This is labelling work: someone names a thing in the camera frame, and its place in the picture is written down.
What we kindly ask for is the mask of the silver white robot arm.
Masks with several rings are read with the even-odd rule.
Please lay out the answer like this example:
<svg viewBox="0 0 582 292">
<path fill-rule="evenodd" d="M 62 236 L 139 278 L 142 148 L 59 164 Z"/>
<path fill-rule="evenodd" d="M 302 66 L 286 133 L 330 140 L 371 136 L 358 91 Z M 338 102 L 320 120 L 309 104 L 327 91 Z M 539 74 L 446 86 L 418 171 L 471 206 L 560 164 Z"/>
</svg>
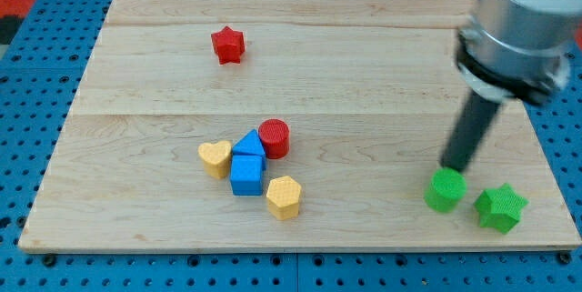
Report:
<svg viewBox="0 0 582 292">
<path fill-rule="evenodd" d="M 477 0 L 458 30 L 457 66 L 488 101 L 542 105 L 564 89 L 564 53 L 581 22 L 581 0 Z"/>
</svg>

